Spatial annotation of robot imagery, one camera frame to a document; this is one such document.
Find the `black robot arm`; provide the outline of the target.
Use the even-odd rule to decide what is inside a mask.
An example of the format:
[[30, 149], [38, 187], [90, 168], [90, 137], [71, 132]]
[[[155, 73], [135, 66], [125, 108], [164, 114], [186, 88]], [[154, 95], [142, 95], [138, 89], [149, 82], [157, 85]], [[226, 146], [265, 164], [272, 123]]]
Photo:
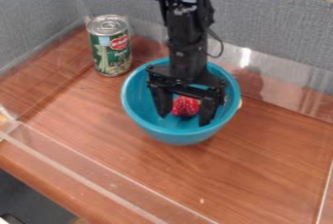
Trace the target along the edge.
[[173, 97], [200, 100], [200, 124], [208, 125], [224, 104], [225, 82], [209, 70], [209, 39], [214, 23], [212, 0], [155, 0], [168, 30], [169, 64], [150, 65], [147, 87], [161, 116], [173, 108]]

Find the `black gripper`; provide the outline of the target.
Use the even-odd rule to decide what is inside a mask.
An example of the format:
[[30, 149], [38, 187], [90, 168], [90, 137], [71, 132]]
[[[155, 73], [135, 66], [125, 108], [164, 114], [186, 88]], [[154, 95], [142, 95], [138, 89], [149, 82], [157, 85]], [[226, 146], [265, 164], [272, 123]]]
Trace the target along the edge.
[[206, 41], [189, 46], [170, 45], [166, 63], [150, 64], [147, 86], [164, 118], [173, 109], [176, 94], [201, 100], [200, 126], [208, 125], [225, 98], [225, 81], [209, 69]]

